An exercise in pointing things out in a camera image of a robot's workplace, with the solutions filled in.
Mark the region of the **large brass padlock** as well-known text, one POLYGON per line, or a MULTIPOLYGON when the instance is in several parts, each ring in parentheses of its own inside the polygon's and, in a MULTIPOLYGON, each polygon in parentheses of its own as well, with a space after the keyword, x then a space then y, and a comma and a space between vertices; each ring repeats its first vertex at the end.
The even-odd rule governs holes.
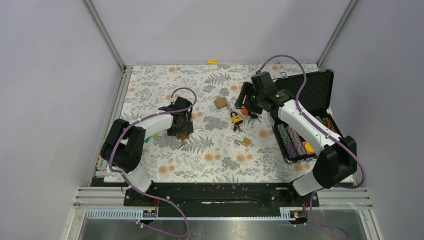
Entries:
POLYGON ((180 146, 178 147, 178 149, 181 149, 182 147, 184 147, 187 144, 187 141, 190 138, 190 134, 189 133, 181 133, 177 135, 177 139, 180 141, 180 146))

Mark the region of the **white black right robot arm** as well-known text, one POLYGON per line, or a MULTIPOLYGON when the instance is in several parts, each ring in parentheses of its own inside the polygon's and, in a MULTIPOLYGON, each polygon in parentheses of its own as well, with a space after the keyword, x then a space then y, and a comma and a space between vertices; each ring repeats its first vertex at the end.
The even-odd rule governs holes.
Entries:
POLYGON ((291 205, 301 205, 308 194, 330 189, 357 171, 355 140, 327 129, 302 106, 294 93, 272 80, 270 73, 260 72, 253 75, 250 82, 245 81, 234 106, 245 107, 256 114, 267 111, 294 128, 315 151, 317 160, 312 171, 290 183, 286 198, 291 205))

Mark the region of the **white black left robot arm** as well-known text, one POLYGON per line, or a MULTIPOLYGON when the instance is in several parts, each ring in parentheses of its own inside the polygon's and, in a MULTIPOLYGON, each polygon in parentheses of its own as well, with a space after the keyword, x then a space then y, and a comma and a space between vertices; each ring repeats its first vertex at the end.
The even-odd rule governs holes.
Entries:
POLYGON ((173 137, 193 133, 192 107, 189 100, 179 96, 170 105, 133 123, 116 119, 106 136, 100 157, 110 161, 109 166, 138 189, 135 197, 144 206, 155 200, 155 192, 150 188, 153 181, 141 165, 145 140, 162 131, 173 137))

